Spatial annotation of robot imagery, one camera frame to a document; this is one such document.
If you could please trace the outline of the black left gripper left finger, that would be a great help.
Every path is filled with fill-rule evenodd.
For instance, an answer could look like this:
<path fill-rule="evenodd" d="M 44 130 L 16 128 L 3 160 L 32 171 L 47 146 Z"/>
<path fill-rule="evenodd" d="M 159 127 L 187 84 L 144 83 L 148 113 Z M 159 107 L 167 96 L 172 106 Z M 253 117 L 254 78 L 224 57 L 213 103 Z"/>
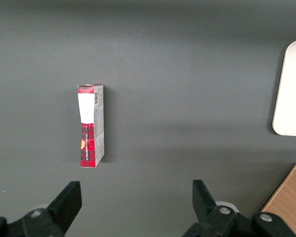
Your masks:
<path fill-rule="evenodd" d="M 63 237 L 82 207 L 79 181 L 71 181 L 48 205 L 26 214 L 22 229 L 26 237 Z"/>

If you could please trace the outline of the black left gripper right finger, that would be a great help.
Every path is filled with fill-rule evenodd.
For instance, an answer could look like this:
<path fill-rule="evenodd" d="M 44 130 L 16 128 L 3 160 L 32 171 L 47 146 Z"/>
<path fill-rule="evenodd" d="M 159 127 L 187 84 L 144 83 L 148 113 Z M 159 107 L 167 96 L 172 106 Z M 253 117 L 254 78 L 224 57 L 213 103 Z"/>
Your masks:
<path fill-rule="evenodd" d="M 192 182 L 192 205 L 197 223 L 185 237 L 227 237 L 236 223 L 236 212 L 227 206 L 218 206 L 202 180 Z"/>

